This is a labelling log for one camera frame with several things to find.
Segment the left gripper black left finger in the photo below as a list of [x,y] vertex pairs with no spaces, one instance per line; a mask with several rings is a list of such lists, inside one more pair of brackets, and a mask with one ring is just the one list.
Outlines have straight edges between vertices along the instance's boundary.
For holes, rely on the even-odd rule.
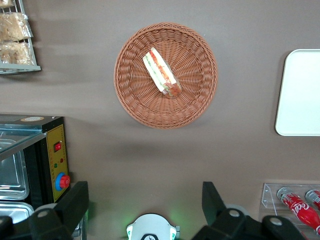
[[55,205],[35,211],[14,224],[9,216],[0,218],[2,240],[71,240],[89,208],[87,181],[78,181]]

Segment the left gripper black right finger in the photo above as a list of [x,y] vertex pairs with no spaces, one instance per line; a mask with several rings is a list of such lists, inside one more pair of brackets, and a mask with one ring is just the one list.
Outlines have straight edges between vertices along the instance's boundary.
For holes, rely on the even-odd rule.
[[202,183],[202,211],[207,225],[193,237],[194,240],[306,240],[288,219],[265,216],[261,222],[236,208],[228,208],[214,184]]

